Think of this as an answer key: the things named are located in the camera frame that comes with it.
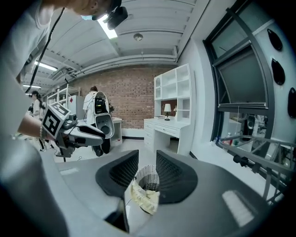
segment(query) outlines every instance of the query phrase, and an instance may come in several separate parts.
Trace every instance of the cabinet door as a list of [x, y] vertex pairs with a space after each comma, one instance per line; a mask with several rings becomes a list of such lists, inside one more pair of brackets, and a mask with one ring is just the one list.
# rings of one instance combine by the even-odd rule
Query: cabinet door
[[154, 99], [162, 99], [162, 85], [161, 85], [161, 75], [154, 78]]

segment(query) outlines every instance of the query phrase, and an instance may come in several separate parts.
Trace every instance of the vr headset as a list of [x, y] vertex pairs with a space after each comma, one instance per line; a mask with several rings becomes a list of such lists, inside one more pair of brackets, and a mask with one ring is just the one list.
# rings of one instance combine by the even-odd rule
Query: vr headset
[[[112, 0], [110, 9], [107, 11], [108, 18], [104, 20], [107, 23], [109, 30], [114, 30], [128, 17], [128, 12], [125, 7], [121, 6], [122, 0]], [[93, 15], [92, 20], [98, 20], [101, 15]]]

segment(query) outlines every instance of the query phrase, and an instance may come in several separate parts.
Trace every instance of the window frame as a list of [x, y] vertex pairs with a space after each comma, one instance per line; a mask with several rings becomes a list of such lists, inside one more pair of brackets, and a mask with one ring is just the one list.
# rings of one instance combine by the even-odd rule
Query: window frame
[[[274, 113], [275, 113], [275, 99], [274, 99], [274, 89], [273, 89], [273, 78], [271, 71], [268, 66], [267, 59], [264, 53], [253, 35], [253, 32], [246, 25], [246, 23], [238, 16], [238, 14], [243, 11], [252, 1], [251, 0], [237, 0], [234, 5], [229, 9], [226, 9], [226, 14], [214, 30], [209, 34], [209, 36], [203, 41], [206, 48], [210, 63], [212, 65], [212, 74], [214, 78], [214, 91], [215, 91], [215, 117], [214, 126], [211, 139], [214, 140], [215, 137], [221, 135], [223, 127], [223, 112], [239, 112], [240, 113], [251, 113], [256, 115], [264, 115], [268, 117], [268, 124], [266, 128], [265, 138], [271, 138], [273, 125], [274, 125]], [[227, 27], [232, 21], [236, 21], [243, 31], [247, 34], [247, 38], [242, 40], [240, 43], [235, 45], [233, 48], [225, 52], [223, 55], [217, 58], [215, 50], [212, 46], [212, 41], [219, 35], [219, 33]], [[232, 56], [241, 52], [246, 47], [251, 46], [255, 53], [256, 59], [258, 61], [261, 74], [264, 80], [265, 87], [265, 102], [262, 103], [233, 103], [233, 104], [220, 104], [219, 95], [219, 81], [218, 75], [219, 71], [217, 66], [221, 63], [226, 62]], [[268, 147], [263, 148], [263, 152], [266, 154]]]

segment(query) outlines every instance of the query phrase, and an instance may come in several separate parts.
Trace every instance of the brick wall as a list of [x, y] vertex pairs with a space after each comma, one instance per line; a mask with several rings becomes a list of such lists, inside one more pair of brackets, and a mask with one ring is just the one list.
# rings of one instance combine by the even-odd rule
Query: brick wall
[[114, 106], [113, 117], [123, 120], [122, 128], [143, 129], [143, 119], [154, 117], [154, 78], [171, 69], [123, 67], [87, 75], [70, 86], [81, 87], [82, 96], [97, 86]]

